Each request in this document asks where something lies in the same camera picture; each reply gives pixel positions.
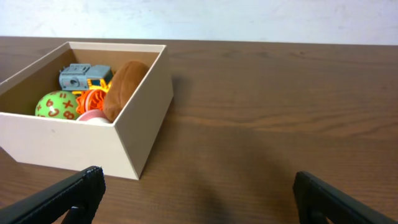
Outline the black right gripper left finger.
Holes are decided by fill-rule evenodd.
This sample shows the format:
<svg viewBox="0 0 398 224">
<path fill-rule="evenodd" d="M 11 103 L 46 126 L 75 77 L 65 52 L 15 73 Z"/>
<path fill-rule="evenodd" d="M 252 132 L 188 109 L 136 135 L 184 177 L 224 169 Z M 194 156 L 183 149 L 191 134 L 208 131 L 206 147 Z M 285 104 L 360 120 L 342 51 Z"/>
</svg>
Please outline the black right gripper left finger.
<svg viewBox="0 0 398 224">
<path fill-rule="evenodd" d="M 1 223 L 91 223 L 106 191 L 103 169 L 88 167 L 1 209 Z"/>
</svg>

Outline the pink pig toy figure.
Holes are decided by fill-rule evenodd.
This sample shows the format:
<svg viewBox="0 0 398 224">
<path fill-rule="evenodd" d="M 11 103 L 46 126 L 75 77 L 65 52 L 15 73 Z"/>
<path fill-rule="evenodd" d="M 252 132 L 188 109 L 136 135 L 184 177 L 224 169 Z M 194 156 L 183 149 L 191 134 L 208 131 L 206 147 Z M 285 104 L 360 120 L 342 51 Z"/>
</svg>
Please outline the pink pig toy figure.
<svg viewBox="0 0 398 224">
<path fill-rule="evenodd" d="M 106 115 L 101 110 L 89 110 L 84 112 L 78 117 L 77 121 L 84 121 L 95 124 L 111 124 L 111 121 L 106 117 Z"/>
</svg>

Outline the green ball with red numbers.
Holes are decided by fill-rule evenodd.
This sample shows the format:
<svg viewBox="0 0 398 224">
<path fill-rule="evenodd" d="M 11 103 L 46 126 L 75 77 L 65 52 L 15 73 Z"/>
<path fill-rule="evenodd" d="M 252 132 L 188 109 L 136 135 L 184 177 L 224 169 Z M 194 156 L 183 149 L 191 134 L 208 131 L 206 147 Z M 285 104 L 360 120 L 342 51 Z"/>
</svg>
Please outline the green ball with red numbers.
<svg viewBox="0 0 398 224">
<path fill-rule="evenodd" d="M 35 115 L 46 118 L 76 120 L 76 96 L 69 91 L 53 91 L 43 96 L 35 107 Z"/>
</svg>

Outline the orange ribbed round toy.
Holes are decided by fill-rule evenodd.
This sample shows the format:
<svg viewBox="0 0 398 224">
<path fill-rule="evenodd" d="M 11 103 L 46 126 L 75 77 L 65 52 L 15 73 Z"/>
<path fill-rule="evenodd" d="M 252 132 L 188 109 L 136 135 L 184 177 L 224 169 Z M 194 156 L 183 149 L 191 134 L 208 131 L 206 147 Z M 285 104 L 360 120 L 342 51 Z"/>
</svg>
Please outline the orange ribbed round toy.
<svg viewBox="0 0 398 224">
<path fill-rule="evenodd" d="M 103 110 L 105 96 L 106 92 L 103 90 L 83 91 L 76 99 L 76 112 L 83 114 L 89 110 Z"/>
</svg>

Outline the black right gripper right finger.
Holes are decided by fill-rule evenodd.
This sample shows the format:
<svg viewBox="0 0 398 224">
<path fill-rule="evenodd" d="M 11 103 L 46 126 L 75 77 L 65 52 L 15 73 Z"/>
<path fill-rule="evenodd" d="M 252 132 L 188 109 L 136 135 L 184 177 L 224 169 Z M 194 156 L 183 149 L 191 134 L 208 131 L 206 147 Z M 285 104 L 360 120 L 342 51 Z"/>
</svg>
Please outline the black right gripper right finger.
<svg viewBox="0 0 398 224">
<path fill-rule="evenodd" d="M 309 172 L 296 173 L 293 191 L 301 224 L 397 223 Z"/>
</svg>

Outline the brown plush toy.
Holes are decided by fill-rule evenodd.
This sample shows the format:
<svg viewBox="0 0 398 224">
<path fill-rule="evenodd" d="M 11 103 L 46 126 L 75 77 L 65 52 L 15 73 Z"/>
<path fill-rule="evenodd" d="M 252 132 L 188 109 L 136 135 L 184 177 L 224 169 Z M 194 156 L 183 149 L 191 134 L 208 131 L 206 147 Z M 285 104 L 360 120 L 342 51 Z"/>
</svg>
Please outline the brown plush toy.
<svg viewBox="0 0 398 224">
<path fill-rule="evenodd" d="M 143 62 L 130 60 L 115 73 L 103 107 L 111 122 L 116 120 L 148 71 L 149 67 Z"/>
</svg>

